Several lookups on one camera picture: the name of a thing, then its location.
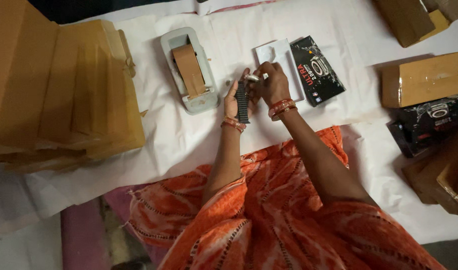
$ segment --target black product box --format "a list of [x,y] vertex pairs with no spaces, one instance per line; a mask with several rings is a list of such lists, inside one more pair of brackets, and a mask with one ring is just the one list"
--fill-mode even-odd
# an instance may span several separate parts
[[397,109],[388,126],[402,153],[412,158],[458,131],[458,95]]
[[291,50],[310,105],[316,107],[346,90],[310,36],[291,44]]

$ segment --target woman's left hand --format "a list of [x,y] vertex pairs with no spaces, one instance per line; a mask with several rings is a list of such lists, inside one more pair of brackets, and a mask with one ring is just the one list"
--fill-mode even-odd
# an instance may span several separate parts
[[[250,69],[246,68],[244,72],[242,73],[240,80],[244,80],[244,77],[247,74],[249,74],[249,72],[250,72]],[[226,98],[224,98],[224,113],[226,116],[232,119],[236,119],[236,115],[237,115],[238,107],[237,107],[237,99],[235,98],[237,88],[238,88],[238,81],[235,80],[232,83],[232,86],[229,89],[229,92],[227,93]],[[248,113],[248,116],[250,117],[256,109],[256,104],[257,104],[257,101],[259,101],[260,96],[255,92],[255,90],[250,90],[248,94],[249,94],[249,103],[247,106],[247,113]]]

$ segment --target orange tie-dye fabric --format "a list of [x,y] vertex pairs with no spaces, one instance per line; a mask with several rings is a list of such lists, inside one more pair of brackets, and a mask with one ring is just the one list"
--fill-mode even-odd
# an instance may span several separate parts
[[[347,166],[339,128],[317,134]],[[202,208],[210,165],[132,193],[136,235],[170,248],[159,269],[445,269],[381,209],[322,206],[292,140],[243,155],[241,169]]]

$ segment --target woman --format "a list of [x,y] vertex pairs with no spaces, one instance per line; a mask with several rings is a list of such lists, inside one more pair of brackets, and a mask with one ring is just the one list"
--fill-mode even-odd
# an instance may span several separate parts
[[293,140],[239,156],[234,82],[214,166],[131,193],[128,224],[170,248],[159,269],[444,269],[349,173],[339,128],[312,131],[280,65],[264,73],[257,90]]

